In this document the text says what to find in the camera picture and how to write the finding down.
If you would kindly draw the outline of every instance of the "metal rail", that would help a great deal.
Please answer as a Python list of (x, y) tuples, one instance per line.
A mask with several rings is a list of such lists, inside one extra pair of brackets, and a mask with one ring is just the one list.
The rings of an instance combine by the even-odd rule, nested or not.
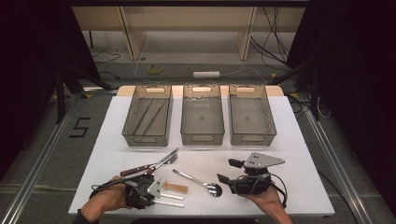
[[(306, 97), (303, 96), (302, 98), (303, 101), (308, 101)], [(320, 142), (323, 152), (325, 153), (330, 163), (330, 166), (334, 171), (335, 177), (337, 178), (337, 181), (339, 182), (340, 187), (344, 192), (345, 197), (350, 204), (354, 215), (356, 216), (356, 219), (359, 221), (360, 224), (373, 223), (373, 221), (370, 219), (369, 214), (367, 213), (366, 207), (361, 200), (359, 193), (356, 191), (355, 187), (350, 181), (350, 178), (347, 175), (343, 164), (338, 159), (338, 156), (335, 153), (325, 131), (323, 130), (320, 121), (316, 121), (310, 111), (307, 111), (305, 114), (308, 117), (308, 121), (311, 124), (311, 127)]]
[(11, 223), (16, 223), (18, 221), (18, 218), (20, 217), (24, 206), (29, 200), (30, 195), (32, 194), (35, 188), (35, 184), (37, 183), (39, 177), (41, 176), (47, 164), (47, 161), (50, 158), (52, 151), (55, 149), (59, 141), (59, 138), (64, 130), (64, 127), (66, 126), (65, 124), (67, 124), (67, 121), (69, 120), (73, 108), (78, 102), (78, 100), (79, 100), (79, 95), (72, 95), (72, 97), (70, 98), (70, 102), (67, 105), (64, 118), (59, 124), (56, 124), (54, 130), (52, 131), (51, 136), (49, 137), (49, 140), (47, 141), (47, 144), (44, 146), (43, 151), (40, 153), (37, 161), (35, 162), (32, 171), (26, 177), (23, 185), (21, 186), (20, 191), (18, 192), (17, 196), (14, 198), (11, 205), (7, 209), (6, 214), (2, 219), (2, 224), (11, 224)]

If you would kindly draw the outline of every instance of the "cable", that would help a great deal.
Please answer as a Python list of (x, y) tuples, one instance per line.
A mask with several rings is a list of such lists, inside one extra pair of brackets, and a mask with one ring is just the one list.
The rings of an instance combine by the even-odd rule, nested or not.
[[(134, 60), (134, 61), (135, 61), (135, 64), (136, 64), (136, 68), (134, 70), (134, 77), (137, 78), (137, 79), (143, 80), (143, 81), (147, 81), (147, 82), (151, 82), (151, 83), (164, 83), (164, 82), (168, 82), (168, 81), (190, 81), (190, 80), (196, 80), (196, 78), (185, 78), (185, 79), (172, 78), (172, 79), (166, 79), (166, 80), (161, 80), (161, 81), (154, 81), (154, 80), (149, 80), (149, 79), (145, 79), (145, 78), (142, 78), (142, 77), (138, 77), (136, 75), (137, 74), (138, 63), (137, 63), (137, 60)], [(243, 69), (240, 69), (238, 71), (235, 71), (235, 72), (232, 72), (232, 73), (229, 73), (229, 74), (225, 74), (225, 75), (220, 75), (220, 76), (221, 77), (227, 77), (227, 76), (235, 75), (237, 73), (240, 73), (240, 72), (243, 72), (243, 71), (246, 71), (246, 70), (254, 71), (262, 79), (262, 81), (264, 81), (264, 85), (267, 84), (267, 81), (254, 68), (243, 68)], [(216, 84), (220, 84), (218, 82), (215, 82), (215, 81), (212, 81), (212, 80), (209, 80), (209, 79), (203, 79), (203, 80), (206, 80), (206, 81), (209, 81), (209, 82), (212, 82), (212, 83), (216, 83)]]
[(325, 174), (323, 174), (320, 170), (317, 169), (317, 171), (318, 171), (318, 174), (320, 174), (324, 179), (326, 179), (327, 182), (329, 182), (329, 184), (332, 185), (332, 187), (335, 189), (335, 191), (337, 191), (337, 193), (340, 195), (341, 199), (344, 201), (344, 203), (346, 204), (347, 208), (349, 209), (349, 212), (353, 216), (353, 219), (355, 220), (355, 223), (359, 224), (358, 219), (356, 218), (355, 214), (353, 213), (351, 205), (347, 202), (347, 198), (344, 196), (344, 194), (341, 192), (341, 190), (339, 190), (334, 185), (334, 183)]
[[(276, 57), (273, 53), (271, 53), (270, 51), (268, 51), (267, 49), (265, 49), (263, 46), (261, 46), (261, 45), (253, 38), (253, 36), (251, 36), (250, 39), (253, 40), (253, 42), (250, 42), (250, 43), (252, 44), (253, 48), (254, 48), (255, 50), (257, 50), (262, 56), (265, 56), (265, 57), (271, 58), (271, 59), (275, 59), (275, 60), (279, 61), (280, 63), (283, 63), (284, 65), (286, 65), (287, 67), (289, 67), (289, 66), (286, 64), (286, 62), (282, 61), (281, 59), (279, 59), (278, 57)], [(267, 63), (265, 63), (265, 60), (263, 59), (263, 57), (262, 57), (262, 62), (263, 62), (266, 66), (271, 67), (270, 65), (268, 65)], [(282, 71), (289, 71), (289, 70), (280, 69), (280, 68), (275, 68), (275, 69), (282, 70)]]
[(227, 77), (227, 76), (235, 75), (235, 74), (237, 74), (237, 73), (240, 73), (240, 72), (243, 72), (243, 71), (246, 71), (246, 70), (252, 70), (252, 71), (254, 71), (254, 72), (257, 73), (257, 75), (259, 75), (259, 77), (264, 81), (264, 85), (267, 84), (267, 81), (265, 81), (265, 79), (262, 77), (262, 75), (260, 75), (260, 73), (259, 73), (256, 69), (254, 69), (254, 68), (243, 68), (243, 69), (238, 70), (238, 71), (236, 71), (236, 72), (232, 72), (232, 73), (225, 74), (225, 75), (220, 75), (220, 76), (221, 76), (221, 77)]
[(286, 61), (286, 59), (283, 57), (283, 55), (286, 55), (287, 57), (289, 57), (289, 56), (288, 56), (289, 50), (288, 50), (288, 48), (286, 48), (286, 46), (283, 44), (283, 41), (282, 41), (282, 39), (280, 38), (280, 34), (279, 34), (279, 31), (278, 31), (278, 25), (279, 25), (279, 19), (278, 19), (279, 8), (278, 8), (278, 7), (275, 7), (275, 8), (274, 8), (274, 22), (273, 22), (273, 25), (271, 25), (271, 22), (270, 22), (270, 19), (269, 19), (269, 17), (268, 17), (268, 14), (267, 14), (267, 12), (266, 12), (266, 10), (265, 10), (265, 7), (263, 7), (262, 9), (263, 9), (264, 14), (265, 14), (265, 17), (266, 17), (266, 19), (267, 19), (267, 21), (268, 21), (268, 24), (269, 24), (269, 26), (270, 26), (270, 28), (271, 28), (270, 34), (271, 34), (271, 33), (274, 34), (274, 37), (276, 38), (276, 43), (277, 43), (277, 48), (278, 48), (278, 50), (279, 50), (279, 53), (280, 53), (282, 59), (283, 59), (284, 61)]
[(107, 74), (110, 74), (111, 76), (115, 77), (116, 79), (120, 79), (120, 77), (116, 76), (115, 74), (113, 74), (111, 72), (99, 72), (99, 73), (107, 73)]
[(322, 112), (320, 111), (320, 108), (319, 108), (319, 101), (320, 101), (320, 97), (318, 98), (318, 102), (317, 102), (317, 109), (318, 109), (318, 112), (319, 112), (319, 114), (324, 118), (324, 119), (328, 119), (329, 117), (330, 117), (330, 115), (332, 114), (332, 111), (331, 110), (329, 110), (329, 114), (328, 115), (323, 115), (322, 114)]
[(94, 58), (94, 57), (96, 57), (96, 56), (98, 56), (99, 54), (102, 54), (102, 53), (111, 54), (111, 55), (116, 55), (117, 57), (115, 57), (115, 58), (113, 58), (113, 59), (110, 59), (110, 60), (108, 60), (108, 61), (105, 61), (105, 62), (95, 62), (95, 63), (108, 63), (108, 62), (111, 62), (111, 61), (114, 61), (114, 60), (118, 59), (118, 58), (121, 56), (120, 54), (110, 53), (110, 52), (106, 52), (106, 51), (100, 51), (100, 52), (97, 53), (97, 54), (93, 54), (92, 57)]
[[(287, 201), (288, 201), (288, 190), (286, 189), (285, 183), (283, 182), (283, 180), (282, 180), (278, 175), (274, 175), (274, 174), (269, 174), (269, 175), (275, 176), (275, 177), (278, 178), (278, 179), (280, 180), (280, 182), (282, 183), (283, 188), (285, 189), (285, 191), (283, 191), (282, 189), (280, 189), (277, 185), (273, 184), (272, 182), (269, 183), (269, 185), (272, 186), (274, 189), (276, 189), (279, 193), (281, 193), (281, 194), (283, 195), (283, 202), (282, 202), (282, 205), (283, 205), (284, 208), (286, 208), (286, 203), (287, 203)], [(252, 194), (252, 193), (253, 193), (254, 189), (256, 188), (256, 185), (260, 182), (260, 180), (261, 180), (261, 181), (264, 181), (264, 182), (266, 182), (266, 183), (268, 183), (267, 180), (266, 180), (262, 175), (256, 175), (256, 176), (240, 175), (240, 176), (238, 176), (238, 177), (236, 178), (236, 180), (239, 180), (241, 177), (242, 177), (242, 178), (243, 178), (243, 177), (247, 177), (247, 178), (249, 178), (249, 177), (250, 177), (250, 178), (257, 178), (256, 181), (254, 182), (254, 184), (253, 184), (253, 186), (252, 186), (252, 188), (251, 188), (249, 194)], [(238, 195), (238, 196), (243, 196), (243, 195), (239, 194), (239, 193), (236, 191), (236, 181), (233, 182), (233, 190), (235, 191), (235, 194), (236, 194), (236, 195)]]
[(286, 208), (286, 202), (288, 201), (288, 190), (286, 189), (286, 185), (285, 182), (283, 182), (283, 180), (278, 176), (278, 175), (274, 175), (274, 174), (270, 174), (273, 175), (274, 177), (278, 178), (280, 180), (280, 182), (283, 185), (283, 188), (285, 189), (285, 192), (283, 192), (279, 187), (277, 187), (275, 184), (271, 183), (271, 186), (274, 187), (277, 191), (279, 191), (282, 195), (283, 195), (283, 208)]

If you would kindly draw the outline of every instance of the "metal utensil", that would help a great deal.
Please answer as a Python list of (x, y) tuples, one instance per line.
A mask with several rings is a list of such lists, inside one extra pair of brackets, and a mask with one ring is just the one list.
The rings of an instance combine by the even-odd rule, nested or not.
[(147, 170), (145, 172), (145, 175), (152, 174), (155, 170), (157, 170), (164, 163), (169, 164), (169, 163), (174, 162), (177, 159), (177, 152), (178, 152), (178, 148), (175, 149), (174, 151), (172, 151), (171, 153), (169, 153), (167, 156), (165, 156), (162, 160), (160, 160), (157, 163), (139, 166), (139, 167), (136, 167), (136, 168), (133, 168), (130, 170), (122, 171), (122, 172), (120, 172), (120, 176), (132, 175), (137, 172), (144, 171), (144, 170)]
[(181, 172), (179, 170), (176, 170), (176, 169), (174, 169), (173, 172), (178, 174), (178, 175), (182, 175), (184, 177), (187, 177), (188, 179), (193, 180), (194, 182), (196, 182), (196, 183), (198, 183), (200, 185), (205, 186), (207, 188), (207, 190), (209, 191), (209, 193), (211, 193), (215, 197), (219, 197), (222, 194), (222, 188), (218, 184), (215, 184), (215, 183), (207, 184), (207, 183), (205, 183), (205, 182), (203, 182), (203, 181), (201, 181), (201, 180), (199, 180), (199, 179), (197, 179), (197, 178), (195, 178), (195, 177), (193, 177), (191, 175), (187, 175), (186, 173), (183, 173), (183, 172)]
[(178, 152), (178, 148), (173, 150), (171, 153), (169, 153), (159, 162), (155, 163), (155, 165), (150, 166), (148, 170), (145, 172), (145, 175), (152, 174), (155, 170), (160, 168), (160, 166), (162, 166), (164, 163), (167, 163), (168, 161), (175, 161), (176, 160), (175, 158), (177, 158), (177, 152)]

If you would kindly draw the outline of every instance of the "white tabletop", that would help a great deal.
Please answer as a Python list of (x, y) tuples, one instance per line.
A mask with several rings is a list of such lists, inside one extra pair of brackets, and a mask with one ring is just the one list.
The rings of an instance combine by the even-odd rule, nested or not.
[[(269, 167), (269, 172), (285, 182), (289, 198), (286, 211), (291, 216), (329, 216), (334, 214), (332, 204), (323, 188), (316, 167), (312, 162), (300, 128), (287, 97), (269, 97), (276, 124), (277, 135), (269, 147), (235, 147), (230, 144), (228, 99), (222, 97), (225, 134), (223, 144), (213, 147), (193, 147), (181, 144), (180, 123), (182, 98), (174, 97), (168, 147), (128, 147), (121, 135), (132, 97), (113, 97), (102, 129), (96, 140), (87, 168), (78, 186), (69, 213), (88, 201), (91, 186), (106, 183), (120, 171), (159, 161), (175, 148), (178, 158), (172, 164), (162, 166), (154, 174), (169, 183), (189, 187), (187, 194), (164, 190), (163, 193), (184, 197), (184, 201), (161, 198), (162, 201), (184, 203), (184, 208), (154, 204), (144, 210), (107, 212), (109, 215), (130, 217), (258, 217), (264, 213), (251, 201), (231, 194), (227, 185), (218, 181), (217, 174), (236, 179), (243, 169), (232, 167), (228, 159), (245, 161), (252, 151), (285, 160), (284, 164)], [(221, 185), (223, 194), (216, 198), (207, 190), (172, 172), (178, 169), (207, 183)], [(273, 177), (276, 185), (281, 183)]]

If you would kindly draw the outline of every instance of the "hand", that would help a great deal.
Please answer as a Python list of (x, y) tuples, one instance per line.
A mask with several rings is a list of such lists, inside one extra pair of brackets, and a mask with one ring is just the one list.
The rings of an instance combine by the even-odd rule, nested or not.
[(246, 198), (253, 201), (265, 214), (271, 217), (277, 224), (292, 223), (289, 215), (285, 212), (282, 202), (279, 199), (276, 189), (272, 186), (267, 191), (253, 195), (244, 195)]
[[(113, 176), (111, 180), (120, 179), (119, 176)], [(125, 203), (125, 185), (118, 184), (100, 190), (81, 208), (81, 214), (88, 221), (96, 221), (104, 212), (114, 211), (120, 208), (128, 208)]]

